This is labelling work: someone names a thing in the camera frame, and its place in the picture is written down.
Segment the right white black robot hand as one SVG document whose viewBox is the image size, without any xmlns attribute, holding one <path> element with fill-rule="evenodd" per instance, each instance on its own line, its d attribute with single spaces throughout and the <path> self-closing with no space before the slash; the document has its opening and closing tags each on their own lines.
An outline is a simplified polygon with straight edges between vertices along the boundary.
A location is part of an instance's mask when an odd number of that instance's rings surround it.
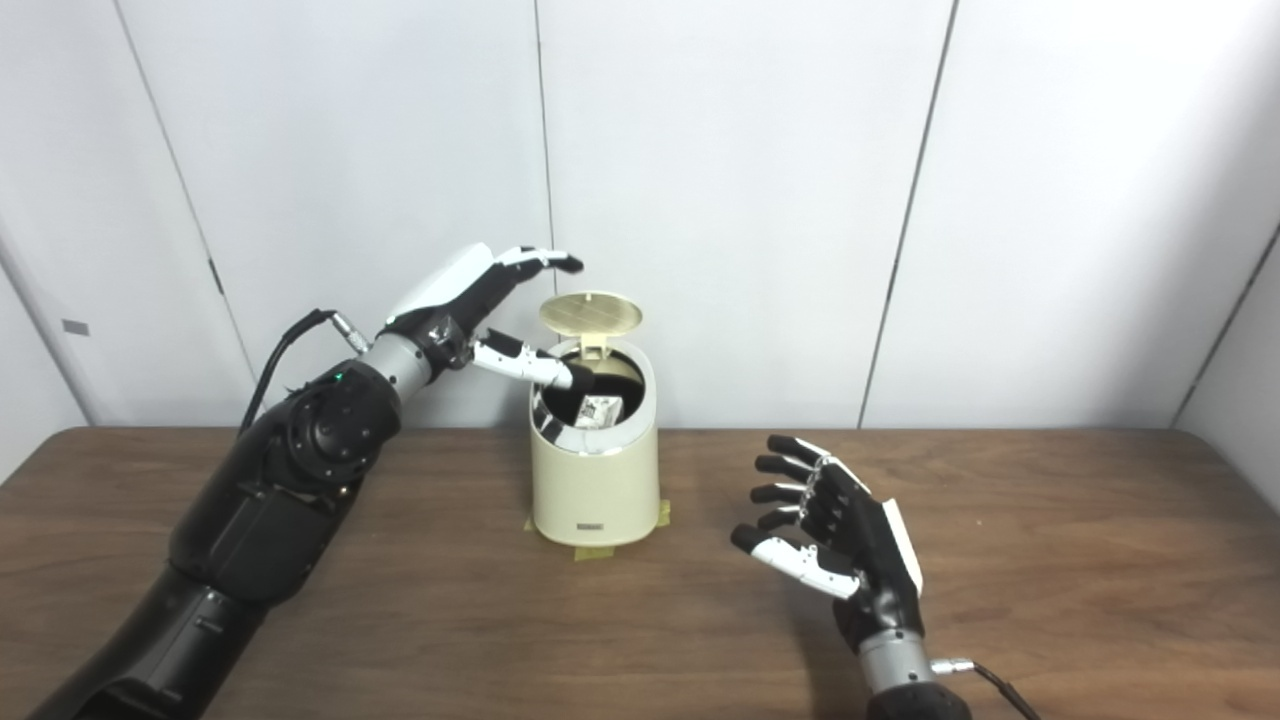
<svg viewBox="0 0 1280 720">
<path fill-rule="evenodd" d="M 838 457 L 792 436 L 772 434 L 759 473 L 780 480 L 751 488 L 772 506 L 741 523 L 731 543 L 748 556 L 833 600 L 838 633 L 858 652 L 872 637 L 925 637 L 922 570 L 895 500 L 879 500 Z"/>
</svg>

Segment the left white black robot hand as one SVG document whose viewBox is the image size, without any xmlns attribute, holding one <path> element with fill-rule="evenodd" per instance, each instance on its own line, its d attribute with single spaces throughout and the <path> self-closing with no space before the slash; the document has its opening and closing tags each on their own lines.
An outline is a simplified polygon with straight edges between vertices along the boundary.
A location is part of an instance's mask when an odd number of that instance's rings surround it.
<svg viewBox="0 0 1280 720">
<path fill-rule="evenodd" d="M 559 389 L 590 389 L 593 372 L 483 325 L 522 283 L 544 270 L 580 273 L 581 260 L 548 249 L 516 247 L 500 255 L 475 243 L 419 283 L 390 311 L 360 361 L 389 383 L 401 400 L 449 370 L 475 366 Z"/>
</svg>

